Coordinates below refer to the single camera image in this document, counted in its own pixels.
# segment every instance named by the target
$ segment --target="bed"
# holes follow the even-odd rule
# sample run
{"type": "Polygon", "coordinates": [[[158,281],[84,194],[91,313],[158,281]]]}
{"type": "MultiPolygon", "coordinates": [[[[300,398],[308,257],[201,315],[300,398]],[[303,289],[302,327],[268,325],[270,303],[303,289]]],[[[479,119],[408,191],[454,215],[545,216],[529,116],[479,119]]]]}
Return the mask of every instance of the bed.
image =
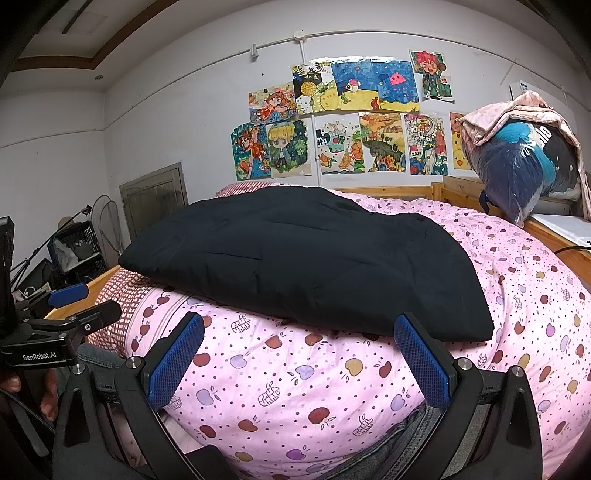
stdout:
{"type": "MultiPolygon", "coordinates": [[[[445,177],[429,187],[342,189],[340,194],[370,211],[413,209],[430,216],[465,248],[485,291],[495,335],[490,342],[449,348],[480,368],[505,370],[518,363],[526,369],[549,475],[589,419],[589,409],[583,408],[591,394],[588,292],[551,254],[568,246],[566,240],[534,222],[526,222],[523,232],[479,213],[474,195],[479,188],[477,182],[445,177]]],[[[500,211],[491,214],[500,216],[500,211]]],[[[562,255],[588,282],[591,256],[581,251],[562,255]]],[[[220,448],[244,478],[316,478],[376,442],[423,400],[389,338],[294,326],[235,311],[118,267],[90,283],[89,291],[86,300],[47,318],[117,299],[129,313],[126,333],[113,331],[110,343],[101,346],[123,356],[143,355],[186,310],[204,317],[206,341],[167,411],[198,444],[220,448]],[[232,343],[220,346],[227,336],[232,343]],[[234,386],[240,393],[230,393],[234,386]],[[290,441],[273,442],[273,434],[290,441]],[[323,452],[322,446],[337,439],[323,452]],[[269,464],[277,459],[281,463],[269,464]]]]}

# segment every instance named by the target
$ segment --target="blue gripper pad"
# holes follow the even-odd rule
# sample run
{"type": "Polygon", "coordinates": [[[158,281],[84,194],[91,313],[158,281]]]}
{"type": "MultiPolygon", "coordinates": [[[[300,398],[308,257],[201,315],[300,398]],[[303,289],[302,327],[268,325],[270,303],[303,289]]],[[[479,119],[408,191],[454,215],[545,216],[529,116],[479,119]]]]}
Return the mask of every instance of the blue gripper pad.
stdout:
{"type": "Polygon", "coordinates": [[[170,403],[204,336],[203,319],[196,313],[150,375],[147,397],[152,410],[170,403]]]}
{"type": "Polygon", "coordinates": [[[87,296],[88,287],[83,283],[79,283],[61,290],[52,291],[47,299],[47,304],[55,309],[60,309],[75,301],[83,300],[87,296]]]}
{"type": "Polygon", "coordinates": [[[394,340],[427,404],[434,408],[447,408],[451,401],[447,375],[404,315],[396,318],[394,340]]]}

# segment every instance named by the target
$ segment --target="children's drawing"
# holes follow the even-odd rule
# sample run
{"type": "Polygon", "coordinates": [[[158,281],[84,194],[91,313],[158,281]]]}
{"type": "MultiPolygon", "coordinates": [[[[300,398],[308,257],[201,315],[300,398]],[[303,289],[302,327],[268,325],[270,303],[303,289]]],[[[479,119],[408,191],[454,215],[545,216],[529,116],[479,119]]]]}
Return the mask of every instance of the children's drawing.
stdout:
{"type": "Polygon", "coordinates": [[[447,150],[443,118],[404,115],[411,175],[447,175],[447,150]]]}
{"type": "Polygon", "coordinates": [[[423,95],[434,100],[452,101],[451,79],[441,75],[447,70],[443,53],[411,51],[414,71],[423,75],[423,95]]]}
{"type": "Polygon", "coordinates": [[[351,57],[332,62],[341,110],[419,110],[410,62],[351,57]]]}
{"type": "Polygon", "coordinates": [[[252,123],[232,132],[232,150],[237,180],[262,179],[271,176],[267,132],[252,123]]]}
{"type": "Polygon", "coordinates": [[[418,112],[418,92],[409,61],[372,59],[378,81],[379,107],[396,112],[418,112]]]}
{"type": "Polygon", "coordinates": [[[320,169],[325,173],[363,173],[363,148],[359,122],[328,122],[316,130],[320,169]]]}
{"type": "Polygon", "coordinates": [[[378,82],[370,59],[333,60],[332,69],[341,110],[379,109],[378,82]]]}
{"type": "Polygon", "coordinates": [[[308,161],[308,138],[302,120],[267,125],[271,176],[312,175],[308,161]]]}
{"type": "Polygon", "coordinates": [[[369,171],[406,171],[400,113],[362,113],[361,139],[374,158],[369,171]]]}
{"type": "Polygon", "coordinates": [[[251,122],[255,125],[274,124],[297,115],[293,83],[252,92],[248,98],[251,122]]]}
{"type": "Polygon", "coordinates": [[[339,94],[329,61],[296,65],[291,68],[291,72],[294,78],[295,102],[300,115],[339,108],[339,94]]]}
{"type": "Polygon", "coordinates": [[[458,119],[463,117],[463,113],[449,113],[449,122],[452,126],[453,141],[453,168],[457,170],[471,170],[470,164],[462,151],[462,138],[460,136],[460,122],[458,119]]]}

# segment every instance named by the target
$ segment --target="apple print fabric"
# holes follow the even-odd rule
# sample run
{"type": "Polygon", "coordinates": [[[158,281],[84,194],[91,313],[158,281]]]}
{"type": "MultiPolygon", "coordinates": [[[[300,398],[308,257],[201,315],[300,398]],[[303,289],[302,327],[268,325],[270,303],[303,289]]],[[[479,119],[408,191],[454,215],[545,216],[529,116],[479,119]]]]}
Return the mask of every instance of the apple print fabric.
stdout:
{"type": "MultiPolygon", "coordinates": [[[[504,220],[423,199],[335,193],[373,212],[428,216],[464,247],[495,336],[448,347],[479,368],[524,367],[549,476],[591,410],[591,308],[577,277],[504,220]]],[[[392,338],[237,311],[123,269],[98,301],[107,299],[120,302],[122,319],[91,341],[123,356],[145,355],[186,312],[202,315],[204,342],[166,410],[200,445],[216,445],[243,479],[317,478],[374,444],[424,400],[392,338]]]]}

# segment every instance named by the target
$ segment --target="screw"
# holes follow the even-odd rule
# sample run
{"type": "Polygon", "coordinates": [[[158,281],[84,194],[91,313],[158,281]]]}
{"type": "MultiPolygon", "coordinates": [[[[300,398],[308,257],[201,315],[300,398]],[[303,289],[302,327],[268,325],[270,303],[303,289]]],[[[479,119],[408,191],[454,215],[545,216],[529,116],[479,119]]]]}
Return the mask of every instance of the screw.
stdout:
{"type": "Polygon", "coordinates": [[[470,370],[472,368],[472,362],[470,362],[467,358],[460,358],[457,361],[457,366],[459,366],[462,370],[470,370]]]}
{"type": "Polygon", "coordinates": [[[523,377],[524,374],[523,369],[518,365],[511,367],[511,373],[513,373],[513,375],[516,377],[523,377]]]}
{"type": "Polygon", "coordinates": [[[86,370],[86,366],[84,364],[76,364],[72,366],[72,373],[74,375],[80,375],[84,370],[86,370]]]}
{"type": "Polygon", "coordinates": [[[125,361],[125,366],[130,369],[138,368],[142,363],[142,358],[140,356],[130,356],[125,361]]]}

